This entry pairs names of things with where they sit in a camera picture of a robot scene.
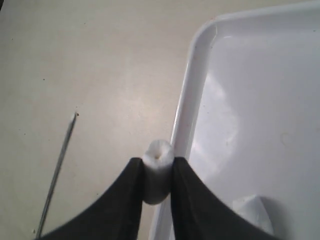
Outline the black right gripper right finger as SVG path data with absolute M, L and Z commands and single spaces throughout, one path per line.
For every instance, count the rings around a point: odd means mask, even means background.
M 219 200 L 184 157 L 175 157 L 171 214 L 177 240 L 273 240 Z

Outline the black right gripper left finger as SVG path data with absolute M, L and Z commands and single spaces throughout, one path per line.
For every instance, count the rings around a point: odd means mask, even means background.
M 114 183 L 81 214 L 41 237 L 43 240 L 135 240 L 144 198 L 141 158 L 131 158 Z

